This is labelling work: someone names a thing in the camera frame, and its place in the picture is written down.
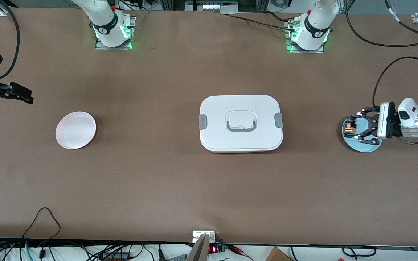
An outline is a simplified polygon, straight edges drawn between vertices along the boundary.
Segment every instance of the brown table surface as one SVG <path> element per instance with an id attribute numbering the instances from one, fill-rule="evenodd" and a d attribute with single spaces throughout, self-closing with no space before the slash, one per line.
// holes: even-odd
<path id="1" fill-rule="evenodd" d="M 281 30 L 211 12 L 155 11 L 132 50 L 96 51 L 82 10 L 14 12 L 20 54 L 2 81 L 32 89 L 35 100 L 0 102 L 0 237 L 21 236 L 46 206 L 62 225 L 58 238 L 189 241 L 193 229 L 212 229 L 236 243 L 418 246 L 418 145 L 393 139 L 357 153 L 339 134 L 344 117 L 371 105 L 383 68 L 418 56 L 418 47 L 371 46 L 339 15 L 325 54 L 287 53 Z M 245 16 L 280 25 L 267 14 Z M 351 19 L 374 41 L 418 42 L 390 15 Z M 13 22 L 1 18 L 0 73 L 14 46 Z M 228 94 L 277 99 L 285 126 L 277 150 L 204 149 L 199 106 Z M 390 68 L 376 100 L 405 97 L 418 99 L 418 61 Z M 54 136 L 73 111 L 98 123 L 80 150 Z M 45 212 L 27 236 L 55 230 Z"/>

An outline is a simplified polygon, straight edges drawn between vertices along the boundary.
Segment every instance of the blue plate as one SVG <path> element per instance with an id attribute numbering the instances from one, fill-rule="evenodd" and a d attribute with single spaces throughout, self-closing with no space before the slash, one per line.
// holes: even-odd
<path id="1" fill-rule="evenodd" d="M 357 133 L 364 132 L 367 129 L 368 123 L 369 122 L 364 118 L 357 118 L 356 119 L 356 132 Z M 359 142 L 358 139 L 356 139 L 354 137 L 347 138 L 343 134 L 343 131 L 344 131 L 345 127 L 346 127 L 346 121 L 343 122 L 343 126 L 341 127 L 341 135 L 343 136 L 343 139 L 345 140 L 346 144 L 348 144 L 348 146 L 350 146 L 353 150 L 355 150 L 357 152 L 374 152 L 382 144 L 382 139 L 378 139 L 378 145 L 371 145 L 371 144 L 361 143 L 361 142 Z M 371 140 L 374 137 L 375 136 L 373 136 L 373 135 L 369 135 L 369 136 L 365 137 L 364 139 L 365 140 Z"/>

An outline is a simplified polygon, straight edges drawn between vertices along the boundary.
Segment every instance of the digital display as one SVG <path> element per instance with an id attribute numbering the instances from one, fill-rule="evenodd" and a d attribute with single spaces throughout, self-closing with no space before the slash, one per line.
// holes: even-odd
<path id="1" fill-rule="evenodd" d="M 219 253 L 219 248 L 217 247 L 217 244 L 210 245 L 208 253 L 209 254 Z"/>

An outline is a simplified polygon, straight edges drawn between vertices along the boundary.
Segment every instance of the plug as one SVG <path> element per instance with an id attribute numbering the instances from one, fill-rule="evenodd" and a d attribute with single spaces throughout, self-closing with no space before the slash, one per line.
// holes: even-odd
<path id="1" fill-rule="evenodd" d="M 164 253 L 162 253 L 161 246 L 159 245 L 159 261 L 166 261 L 166 258 L 164 257 Z"/>
<path id="2" fill-rule="evenodd" d="M 42 249 L 40 250 L 40 253 L 38 254 L 38 258 L 43 259 L 46 256 L 46 250 Z"/>

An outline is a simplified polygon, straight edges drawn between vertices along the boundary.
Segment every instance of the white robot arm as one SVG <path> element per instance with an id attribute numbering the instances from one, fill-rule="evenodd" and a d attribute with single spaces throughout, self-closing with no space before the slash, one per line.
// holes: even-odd
<path id="1" fill-rule="evenodd" d="M 107 47 L 117 47 L 131 37 L 130 15 L 112 10 L 107 0 L 72 0 L 88 15 L 96 37 Z"/>
<path id="2" fill-rule="evenodd" d="M 314 0 L 315 5 L 310 13 L 302 14 L 295 25 L 292 41 L 307 51 L 317 50 L 327 39 L 330 25 L 338 14 L 337 0 Z"/>
<path id="3" fill-rule="evenodd" d="M 412 98 L 404 99 L 394 112 L 394 103 L 380 105 L 378 117 L 378 138 L 388 139 L 393 136 L 418 139 L 418 105 Z"/>

